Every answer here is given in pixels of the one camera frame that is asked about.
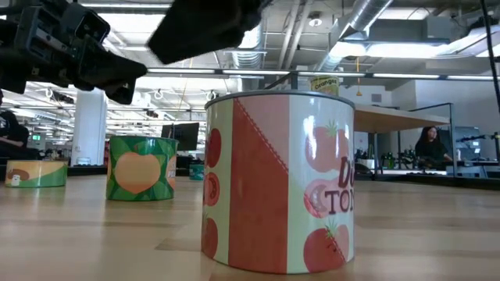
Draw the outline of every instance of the wooden surface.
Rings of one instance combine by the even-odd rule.
[[[356,105],[354,115],[354,131],[356,132],[389,133],[445,124],[449,124],[447,117],[371,105]]]
[[[172,201],[106,201],[105,177],[66,189],[0,188],[5,281],[499,281],[500,193],[358,182],[354,262],[273,276],[200,254],[202,184],[177,180]]]

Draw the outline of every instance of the red and white can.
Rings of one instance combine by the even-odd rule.
[[[253,91],[206,105],[202,251],[269,273],[354,258],[354,105],[316,92]]]

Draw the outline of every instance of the white pillar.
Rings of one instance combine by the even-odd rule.
[[[87,158],[90,165],[103,165],[108,98],[104,91],[78,91],[71,166]]]

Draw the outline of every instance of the yellow can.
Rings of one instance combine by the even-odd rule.
[[[311,91],[338,96],[339,79],[335,76],[316,76],[309,80]]]

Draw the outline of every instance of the can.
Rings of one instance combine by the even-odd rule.
[[[205,166],[203,164],[189,165],[189,179],[190,180],[203,180]]]
[[[202,252],[278,274],[351,261],[354,105],[316,92],[253,91],[205,108]]]
[[[173,198],[177,140],[115,136],[109,140],[109,200],[155,201]]]
[[[8,160],[6,187],[64,187],[68,177],[66,161]]]
[[[316,76],[309,80],[311,91],[323,94],[339,95],[340,80],[335,76]]]

